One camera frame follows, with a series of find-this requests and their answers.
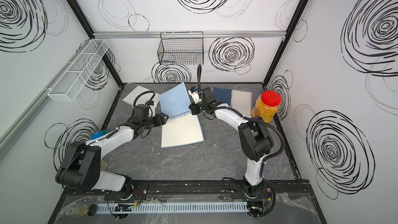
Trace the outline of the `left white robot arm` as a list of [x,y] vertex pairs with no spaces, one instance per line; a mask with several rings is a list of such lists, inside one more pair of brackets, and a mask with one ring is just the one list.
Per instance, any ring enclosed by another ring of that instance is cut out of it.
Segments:
[[149,105],[134,107],[132,116],[114,131],[94,140],[70,144],[56,174],[56,182],[83,192],[110,191],[128,198],[133,194],[131,179],[101,170],[101,160],[121,145],[142,137],[144,131],[165,125],[168,119],[165,113],[153,114]]

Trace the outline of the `dark blue spiral notebook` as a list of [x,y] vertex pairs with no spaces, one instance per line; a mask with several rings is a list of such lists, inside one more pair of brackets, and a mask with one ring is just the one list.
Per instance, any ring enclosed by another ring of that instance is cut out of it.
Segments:
[[213,87],[212,92],[216,100],[219,100],[223,103],[227,103],[228,105],[231,106],[231,100],[232,100],[231,89]]

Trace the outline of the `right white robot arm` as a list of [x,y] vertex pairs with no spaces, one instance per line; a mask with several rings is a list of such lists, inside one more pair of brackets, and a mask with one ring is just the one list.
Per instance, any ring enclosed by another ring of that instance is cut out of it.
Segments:
[[216,100],[210,88],[200,90],[192,87],[188,90],[189,109],[193,115],[199,113],[213,115],[232,126],[239,134],[242,151],[247,157],[247,169],[242,187],[245,194],[254,198],[263,188],[264,159],[274,145],[266,123],[259,117],[251,118]]

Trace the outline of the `light blue spiral notebook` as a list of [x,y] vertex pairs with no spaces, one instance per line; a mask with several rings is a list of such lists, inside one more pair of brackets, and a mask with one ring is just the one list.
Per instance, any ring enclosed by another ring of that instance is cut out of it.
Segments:
[[191,102],[184,83],[161,94],[160,104],[162,113],[169,117],[162,126],[162,148],[204,141],[199,118],[189,108]]

